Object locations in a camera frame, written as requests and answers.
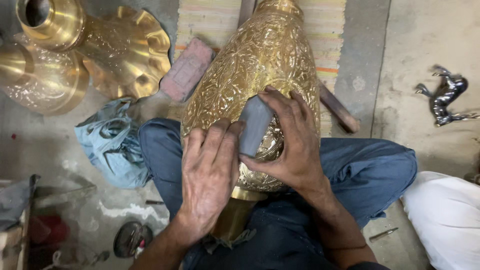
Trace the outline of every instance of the silver horse statue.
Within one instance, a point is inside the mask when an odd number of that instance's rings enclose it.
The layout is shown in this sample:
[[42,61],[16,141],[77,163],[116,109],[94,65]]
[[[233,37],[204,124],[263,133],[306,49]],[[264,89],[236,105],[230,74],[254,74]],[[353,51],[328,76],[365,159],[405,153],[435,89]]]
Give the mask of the silver horse statue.
[[432,76],[441,76],[443,78],[435,93],[432,94],[424,84],[418,84],[415,89],[418,89],[417,94],[424,94],[430,98],[430,108],[437,119],[437,126],[443,126],[458,120],[480,118],[480,115],[477,115],[477,113],[453,114],[447,111],[447,106],[466,91],[468,80],[460,74],[453,75],[440,65],[435,65],[433,68],[439,72],[434,73]]

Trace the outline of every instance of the man's right hand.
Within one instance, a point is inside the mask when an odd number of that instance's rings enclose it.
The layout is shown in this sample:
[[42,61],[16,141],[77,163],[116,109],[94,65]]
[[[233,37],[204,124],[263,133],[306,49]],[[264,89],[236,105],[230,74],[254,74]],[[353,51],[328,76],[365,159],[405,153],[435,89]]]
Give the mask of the man's right hand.
[[323,173],[312,111],[298,93],[290,95],[288,99],[271,86],[259,93],[282,126],[284,150],[280,157],[268,162],[246,156],[240,160],[250,170],[264,172],[291,186],[313,207],[320,242],[331,262],[341,269],[376,262],[357,223],[335,198]]
[[309,201],[313,194],[330,191],[330,182],[320,164],[320,142],[313,112],[300,94],[292,91],[290,95],[291,99],[273,86],[258,93],[277,114],[282,127],[284,150],[280,157],[264,162],[241,155],[240,160],[250,170],[264,172],[289,185]]

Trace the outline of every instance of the striped mat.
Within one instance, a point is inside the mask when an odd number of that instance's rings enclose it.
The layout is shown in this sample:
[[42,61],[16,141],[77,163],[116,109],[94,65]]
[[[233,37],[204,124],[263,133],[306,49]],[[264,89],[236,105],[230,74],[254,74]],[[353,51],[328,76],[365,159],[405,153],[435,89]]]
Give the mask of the striped mat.
[[[305,13],[304,29],[315,57],[317,75],[334,91],[347,0],[298,1]],[[180,0],[175,59],[193,37],[219,52],[237,30],[240,5],[241,0]],[[321,137],[331,137],[330,112],[323,106],[321,118]]]

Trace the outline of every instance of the polishing stone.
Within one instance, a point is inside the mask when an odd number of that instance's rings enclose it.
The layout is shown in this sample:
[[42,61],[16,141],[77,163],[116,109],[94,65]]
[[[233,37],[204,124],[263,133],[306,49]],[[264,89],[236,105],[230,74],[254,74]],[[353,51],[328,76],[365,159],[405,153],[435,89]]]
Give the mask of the polishing stone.
[[245,129],[240,136],[240,154],[255,157],[268,125],[272,121],[273,114],[273,110],[258,95],[247,101],[239,117],[239,120],[246,122]]

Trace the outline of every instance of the brass vase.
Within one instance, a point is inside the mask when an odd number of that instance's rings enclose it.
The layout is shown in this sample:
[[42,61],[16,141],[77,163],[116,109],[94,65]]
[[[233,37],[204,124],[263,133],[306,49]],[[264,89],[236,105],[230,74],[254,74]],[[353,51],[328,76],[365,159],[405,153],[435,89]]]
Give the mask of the brass vase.
[[[294,0],[260,3],[253,17],[236,31],[200,81],[183,116],[182,137],[195,127],[207,129],[222,117],[236,121],[248,98],[266,85],[274,86],[288,97],[290,91],[298,91],[313,110],[319,129],[320,99],[315,62],[302,25],[303,11]],[[256,157],[275,160],[282,150],[283,135],[274,118]],[[222,213],[213,235],[234,240],[245,225],[246,217],[239,218],[239,213],[245,212],[242,209],[251,208],[250,201],[265,199],[269,192],[282,188],[285,186],[277,179],[252,172],[240,164],[240,178],[232,198],[245,203],[239,206],[237,200],[230,200],[225,208],[228,213]],[[232,227],[227,230],[223,223],[232,224]]]
[[145,10],[119,7],[98,19],[85,14],[78,0],[18,0],[17,16],[39,46],[82,54],[94,87],[111,99],[155,94],[170,69],[170,40]]
[[89,82],[81,55],[48,51],[24,34],[14,39],[17,43],[0,47],[0,88],[7,96],[47,116],[75,108]]

